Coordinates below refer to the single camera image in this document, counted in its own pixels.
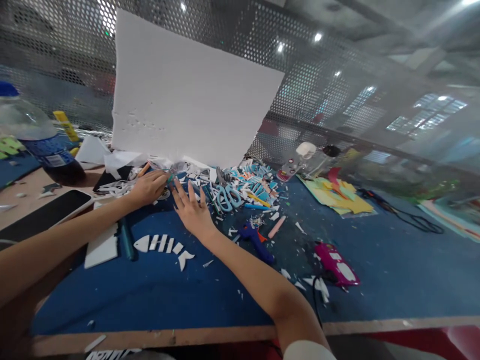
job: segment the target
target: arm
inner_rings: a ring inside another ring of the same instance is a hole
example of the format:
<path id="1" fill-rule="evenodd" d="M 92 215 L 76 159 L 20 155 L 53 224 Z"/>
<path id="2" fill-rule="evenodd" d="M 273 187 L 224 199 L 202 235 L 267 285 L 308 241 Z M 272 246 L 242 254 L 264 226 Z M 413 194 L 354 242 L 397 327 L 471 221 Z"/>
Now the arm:
<path id="1" fill-rule="evenodd" d="M 0 308 L 125 215 L 158 199 L 167 179 L 162 171 L 149 172 L 129 194 L 1 251 L 0 274 L 8 276 L 0 276 Z"/>
<path id="2" fill-rule="evenodd" d="M 171 191 L 183 224 L 235 274 L 258 305 L 270 315 L 282 352 L 297 340 L 310 340 L 330 349 L 312 307 L 295 286 L 215 228 L 202 189 L 198 204 L 190 181 L 189 196 L 177 179 L 175 185 L 177 190 L 172 187 Z"/>

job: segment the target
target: plastic bottle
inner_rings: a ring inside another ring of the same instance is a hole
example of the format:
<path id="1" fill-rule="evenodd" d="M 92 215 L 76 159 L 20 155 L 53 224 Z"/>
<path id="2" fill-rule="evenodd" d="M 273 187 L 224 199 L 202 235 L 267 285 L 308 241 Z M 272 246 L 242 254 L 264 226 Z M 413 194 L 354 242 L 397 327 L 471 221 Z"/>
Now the plastic bottle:
<path id="1" fill-rule="evenodd" d="M 17 89 L 5 81 L 0 81 L 0 129 L 15 136 L 54 182 L 75 186 L 85 179 L 85 171 L 69 153 L 48 116 L 21 99 Z"/>
<path id="2" fill-rule="evenodd" d="M 299 170 L 308 165 L 308 160 L 312 158 L 315 151 L 317 151 L 315 145 L 310 142 L 302 142 L 288 161 L 278 170 L 276 177 L 284 183 L 287 182 Z"/>
<path id="3" fill-rule="evenodd" d="M 325 146 L 320 153 L 318 164 L 315 166 L 315 168 L 308 173 L 305 173 L 302 175 L 304 179 L 315 179 L 318 177 L 321 173 L 327 173 L 328 170 L 330 169 L 332 162 L 334 159 L 340 155 L 342 150 L 340 150 L 337 146 L 335 145 L 327 145 Z"/>

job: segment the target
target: blue bottle cap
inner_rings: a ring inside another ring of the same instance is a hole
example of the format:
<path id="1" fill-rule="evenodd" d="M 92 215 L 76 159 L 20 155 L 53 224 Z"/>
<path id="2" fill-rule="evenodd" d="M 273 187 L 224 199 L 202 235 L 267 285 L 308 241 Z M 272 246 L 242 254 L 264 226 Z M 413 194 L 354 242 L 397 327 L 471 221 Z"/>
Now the blue bottle cap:
<path id="1" fill-rule="evenodd" d="M 19 96 L 17 89 L 9 82 L 0 81 L 0 97 Z"/>

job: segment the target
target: pink marker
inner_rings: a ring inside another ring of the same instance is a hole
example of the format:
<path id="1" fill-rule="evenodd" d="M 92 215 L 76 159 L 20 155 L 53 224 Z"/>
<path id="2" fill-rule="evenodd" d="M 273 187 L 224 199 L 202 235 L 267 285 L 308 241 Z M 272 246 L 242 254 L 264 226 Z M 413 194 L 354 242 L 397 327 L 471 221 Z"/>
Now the pink marker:
<path id="1" fill-rule="evenodd" d="M 270 231 L 270 233 L 268 234 L 268 238 L 271 239 L 274 237 L 274 235 L 279 231 L 280 227 L 282 226 L 282 224 L 284 223 L 285 219 L 287 217 L 285 215 L 283 215 L 280 220 L 277 221 L 277 223 L 275 224 L 275 226 L 273 227 L 273 229 Z"/>

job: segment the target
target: foam board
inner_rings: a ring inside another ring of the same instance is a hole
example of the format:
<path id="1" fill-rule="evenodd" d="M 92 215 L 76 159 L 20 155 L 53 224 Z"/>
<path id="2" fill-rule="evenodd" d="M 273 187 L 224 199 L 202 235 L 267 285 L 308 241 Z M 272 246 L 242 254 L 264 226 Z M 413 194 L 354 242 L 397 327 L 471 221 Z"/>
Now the foam board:
<path id="1" fill-rule="evenodd" d="M 113 148 L 222 168 L 242 160 L 282 72 L 121 9 L 115 43 Z"/>

